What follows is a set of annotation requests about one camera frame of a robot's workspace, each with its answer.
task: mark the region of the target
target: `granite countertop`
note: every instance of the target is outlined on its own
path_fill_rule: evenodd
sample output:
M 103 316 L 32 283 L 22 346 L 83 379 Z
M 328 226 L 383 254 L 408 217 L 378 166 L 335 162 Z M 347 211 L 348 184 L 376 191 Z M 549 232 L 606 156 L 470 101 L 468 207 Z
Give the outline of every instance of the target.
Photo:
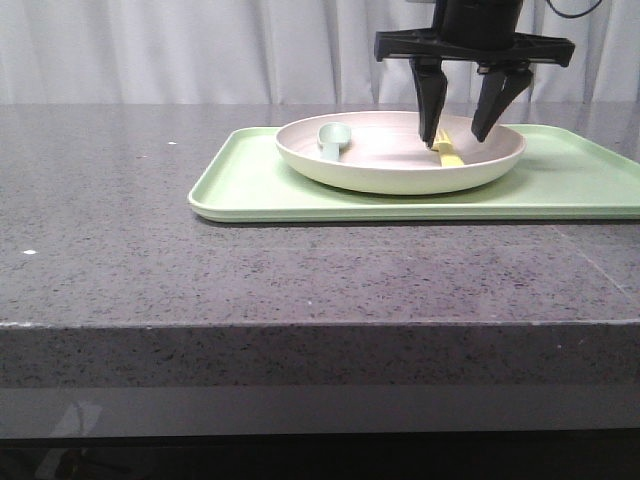
M 233 130 L 367 109 L 413 107 L 0 107 L 0 390 L 637 387 L 637 221 L 224 225 L 190 210 Z M 522 104 L 503 121 L 640 158 L 640 104 Z

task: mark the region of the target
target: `light blue scoop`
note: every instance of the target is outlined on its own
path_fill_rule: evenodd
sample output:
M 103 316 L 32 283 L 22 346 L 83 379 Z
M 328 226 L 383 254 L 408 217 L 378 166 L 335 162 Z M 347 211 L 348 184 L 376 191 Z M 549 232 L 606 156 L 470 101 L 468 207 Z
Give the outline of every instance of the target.
M 351 127 L 342 122 L 326 123 L 318 130 L 318 145 L 322 150 L 323 160 L 337 161 L 340 158 L 340 150 L 350 142 Z

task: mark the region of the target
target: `light green tray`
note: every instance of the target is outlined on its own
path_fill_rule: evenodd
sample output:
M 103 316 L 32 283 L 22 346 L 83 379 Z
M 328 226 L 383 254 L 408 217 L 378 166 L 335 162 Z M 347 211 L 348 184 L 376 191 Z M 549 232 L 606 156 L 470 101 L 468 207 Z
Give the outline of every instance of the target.
M 637 219 L 640 165 L 560 128 L 510 125 L 527 150 L 502 178 L 463 192 L 364 194 L 300 175 L 280 158 L 275 127 L 238 130 L 189 193 L 218 222 Z

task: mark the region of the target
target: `curtain fold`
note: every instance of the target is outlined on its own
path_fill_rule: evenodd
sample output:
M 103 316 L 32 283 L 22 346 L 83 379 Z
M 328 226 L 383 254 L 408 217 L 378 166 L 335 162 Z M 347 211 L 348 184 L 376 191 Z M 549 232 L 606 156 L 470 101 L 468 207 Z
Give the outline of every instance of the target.
M 593 0 L 554 0 L 585 10 Z M 0 103 L 413 103 L 376 31 L 428 27 L 405 0 L 4 0 Z M 517 101 L 637 101 L 640 1 L 566 20 L 525 0 L 519 31 L 567 37 L 571 65 L 535 66 Z M 475 65 L 445 62 L 448 101 L 478 98 Z

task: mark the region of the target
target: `yellow fork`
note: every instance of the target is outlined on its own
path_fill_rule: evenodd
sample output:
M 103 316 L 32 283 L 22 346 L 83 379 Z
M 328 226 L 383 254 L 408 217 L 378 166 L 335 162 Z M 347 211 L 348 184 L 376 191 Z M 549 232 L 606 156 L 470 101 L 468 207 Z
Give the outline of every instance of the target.
M 451 138 L 443 128 L 436 130 L 432 150 L 440 154 L 440 165 L 443 167 L 459 167 L 464 165 L 460 156 L 453 149 Z

